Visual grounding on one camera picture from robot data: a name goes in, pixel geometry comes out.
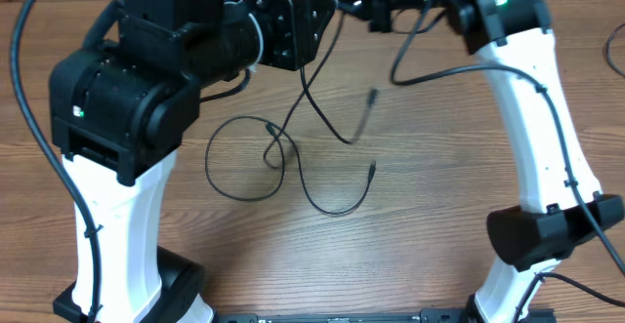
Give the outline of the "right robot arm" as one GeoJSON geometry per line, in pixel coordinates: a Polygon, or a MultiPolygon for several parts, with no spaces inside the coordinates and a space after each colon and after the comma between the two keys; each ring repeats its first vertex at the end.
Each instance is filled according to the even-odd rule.
{"type": "Polygon", "coordinates": [[[573,250],[621,222],[621,197],[603,192],[585,159],[563,94],[545,0],[338,0],[374,32],[393,11],[445,10],[499,106],[514,154],[520,202],[486,220],[495,260],[470,296],[465,322],[533,322],[528,306],[573,250]]]}

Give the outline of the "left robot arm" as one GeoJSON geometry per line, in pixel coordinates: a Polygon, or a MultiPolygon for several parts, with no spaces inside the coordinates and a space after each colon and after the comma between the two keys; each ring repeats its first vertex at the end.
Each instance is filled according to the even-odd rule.
{"type": "Polygon", "coordinates": [[[213,322],[203,268],[158,243],[165,186],[202,90],[315,58],[335,0],[113,0],[50,81],[53,142],[78,191],[70,322],[213,322]]]}

